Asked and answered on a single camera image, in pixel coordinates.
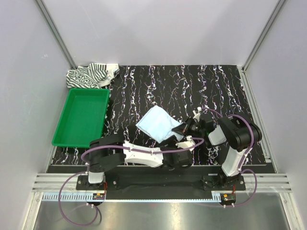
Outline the light blue towel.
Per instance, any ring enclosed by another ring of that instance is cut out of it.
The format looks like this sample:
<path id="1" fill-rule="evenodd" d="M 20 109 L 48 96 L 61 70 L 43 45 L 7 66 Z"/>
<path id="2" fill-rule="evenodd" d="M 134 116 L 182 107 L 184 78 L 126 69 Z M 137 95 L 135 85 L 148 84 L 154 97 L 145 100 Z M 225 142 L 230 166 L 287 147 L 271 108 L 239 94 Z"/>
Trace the light blue towel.
<path id="1" fill-rule="evenodd" d="M 179 125 L 180 122 L 172 118 L 162 107 L 155 105 L 141 118 L 136 127 L 160 144 L 173 135 L 181 141 L 183 136 L 172 131 Z"/>

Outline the striped green white towel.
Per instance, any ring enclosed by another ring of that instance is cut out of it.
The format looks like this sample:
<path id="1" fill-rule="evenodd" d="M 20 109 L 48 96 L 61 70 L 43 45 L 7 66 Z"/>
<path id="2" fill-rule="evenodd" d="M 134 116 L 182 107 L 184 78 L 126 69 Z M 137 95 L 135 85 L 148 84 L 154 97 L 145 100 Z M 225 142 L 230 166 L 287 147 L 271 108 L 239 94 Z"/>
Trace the striped green white towel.
<path id="1" fill-rule="evenodd" d="M 109 85 L 119 73 L 118 64 L 90 63 L 70 69 L 66 75 L 68 88 L 100 89 Z"/>

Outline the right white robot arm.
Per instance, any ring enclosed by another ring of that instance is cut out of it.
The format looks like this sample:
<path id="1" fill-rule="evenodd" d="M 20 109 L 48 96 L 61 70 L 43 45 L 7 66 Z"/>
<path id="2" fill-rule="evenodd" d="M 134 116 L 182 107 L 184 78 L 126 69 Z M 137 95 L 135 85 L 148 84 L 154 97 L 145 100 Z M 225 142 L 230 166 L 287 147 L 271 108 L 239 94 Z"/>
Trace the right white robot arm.
<path id="1" fill-rule="evenodd" d="M 220 117 L 216 125 L 209 115 L 197 114 L 172 131 L 183 136 L 200 137 L 209 148 L 226 142 L 229 144 L 217 179 L 219 187 L 224 190 L 234 186 L 235 179 L 241 175 L 244 160 L 253 146 L 262 139 L 260 128 L 251 120 L 237 114 Z"/>

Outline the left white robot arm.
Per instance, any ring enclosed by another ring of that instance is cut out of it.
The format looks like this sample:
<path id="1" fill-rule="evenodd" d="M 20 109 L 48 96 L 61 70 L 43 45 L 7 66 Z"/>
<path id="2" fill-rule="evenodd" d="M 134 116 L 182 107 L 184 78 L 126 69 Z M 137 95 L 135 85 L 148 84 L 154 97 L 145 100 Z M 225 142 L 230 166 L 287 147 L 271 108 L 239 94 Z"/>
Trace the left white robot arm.
<path id="1" fill-rule="evenodd" d="M 171 136 L 158 147 L 149 148 L 132 144 L 120 134 L 113 134 L 91 141 L 81 159 L 87 164 L 87 184 L 97 190 L 106 181 L 105 173 L 124 163 L 171 170 L 190 167 L 195 145 L 191 136 L 182 142 Z"/>

